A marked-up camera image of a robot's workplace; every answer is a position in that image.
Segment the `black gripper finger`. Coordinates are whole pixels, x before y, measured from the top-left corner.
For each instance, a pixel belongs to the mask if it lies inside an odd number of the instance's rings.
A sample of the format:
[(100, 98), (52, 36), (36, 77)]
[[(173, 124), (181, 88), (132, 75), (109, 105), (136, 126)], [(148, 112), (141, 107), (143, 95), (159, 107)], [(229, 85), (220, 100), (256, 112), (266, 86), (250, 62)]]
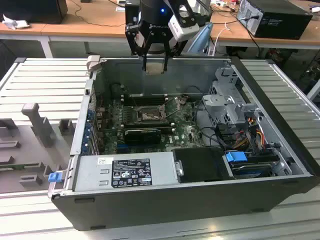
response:
[(147, 34), (147, 38), (144, 39), (144, 43), (142, 44), (142, 46), (139, 46), (135, 41), (135, 37), (138, 35), (139, 30), (141, 29), (142, 29), (142, 24), (137, 24), (137, 25), (127, 24), (125, 27), (125, 36), (127, 38), (129, 47), (131, 49), (131, 54), (142, 57), (142, 60), (143, 60), (142, 70), (146, 71), (147, 53), (149, 52), (149, 49), (153, 43), (153, 32), (150, 31)]
[(162, 37), (164, 47), (164, 65), (163, 71), (167, 71), (168, 61), (170, 58), (180, 56), (183, 49), (185, 48), (188, 40), (177, 42), (173, 48), (170, 48), (170, 40), (167, 36)]

